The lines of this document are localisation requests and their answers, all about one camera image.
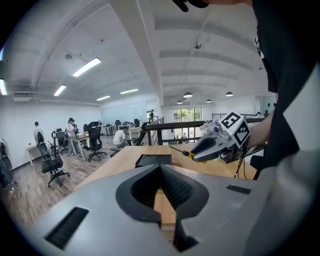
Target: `black tray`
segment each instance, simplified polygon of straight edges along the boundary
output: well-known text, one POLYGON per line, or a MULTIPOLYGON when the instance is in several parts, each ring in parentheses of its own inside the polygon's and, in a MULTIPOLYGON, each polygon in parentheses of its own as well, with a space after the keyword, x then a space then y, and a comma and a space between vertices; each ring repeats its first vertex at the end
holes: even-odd
POLYGON ((155 164, 171 165, 171 154, 142 154, 135 162, 135 168, 155 164))

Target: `black shirt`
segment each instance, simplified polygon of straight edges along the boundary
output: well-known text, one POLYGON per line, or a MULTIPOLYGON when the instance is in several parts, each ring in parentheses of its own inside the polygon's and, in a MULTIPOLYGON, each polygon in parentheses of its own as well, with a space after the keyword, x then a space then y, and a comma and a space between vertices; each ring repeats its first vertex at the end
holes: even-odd
POLYGON ((276 166, 283 158, 299 150, 283 114, 319 60, 319 43, 316 43, 316 34, 319 34, 316 11, 319 8, 315 6, 318 3, 310 1, 252 2, 257 19, 258 52, 264 56, 261 59, 267 72, 268 90, 278 93, 262 164, 262 168, 267 168, 276 166))

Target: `black slot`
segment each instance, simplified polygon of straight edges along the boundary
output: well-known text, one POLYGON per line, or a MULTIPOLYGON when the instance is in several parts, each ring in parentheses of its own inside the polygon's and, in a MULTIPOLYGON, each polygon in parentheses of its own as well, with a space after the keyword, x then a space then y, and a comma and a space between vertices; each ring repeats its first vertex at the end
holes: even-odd
POLYGON ((235 192, 239 192, 239 193, 242 193, 242 194, 246 194, 246 195, 249 195, 250 192, 251 192, 251 189, 250 188, 247 188, 247 187, 243 187, 243 186, 237 186, 237 185, 229 185, 226 187, 227 190, 232 190, 232 191, 235 191, 235 192))
POLYGON ((45 239, 54 246, 64 249, 88 212, 87 209, 73 208, 45 239))

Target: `white print on shirt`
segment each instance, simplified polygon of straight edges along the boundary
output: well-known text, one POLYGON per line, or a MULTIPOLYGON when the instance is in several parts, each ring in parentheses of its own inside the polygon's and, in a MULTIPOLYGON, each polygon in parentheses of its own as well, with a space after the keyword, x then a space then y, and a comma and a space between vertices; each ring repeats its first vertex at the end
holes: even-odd
POLYGON ((264 53, 262 52, 262 50, 260 49, 260 44, 259 44, 259 40, 258 40, 258 31, 257 31, 257 33, 256 33, 256 37, 255 37, 255 40, 254 40, 254 44, 255 44, 255 46, 256 46, 256 48, 257 48, 257 50, 258 50, 258 54, 259 54, 259 56, 260 56, 260 59, 262 60, 262 59, 265 57, 265 55, 264 55, 264 53))

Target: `screwdriver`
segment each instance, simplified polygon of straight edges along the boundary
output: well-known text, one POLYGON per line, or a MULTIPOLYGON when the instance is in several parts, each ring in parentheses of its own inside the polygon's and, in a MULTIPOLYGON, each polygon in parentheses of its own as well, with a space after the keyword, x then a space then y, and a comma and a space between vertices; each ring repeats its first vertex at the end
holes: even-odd
POLYGON ((179 150, 179 149, 177 149, 177 148, 175 148, 175 147, 173 147, 173 146, 169 146, 169 148, 172 148, 172 149, 174 149, 174 150, 176 150, 176 151, 181 152, 182 155, 184 155, 184 156, 186 156, 186 157, 188 157, 188 158, 191 158, 192 160, 193 160, 193 157, 196 155, 196 154, 191 153, 191 152, 189 152, 189 151, 179 150))

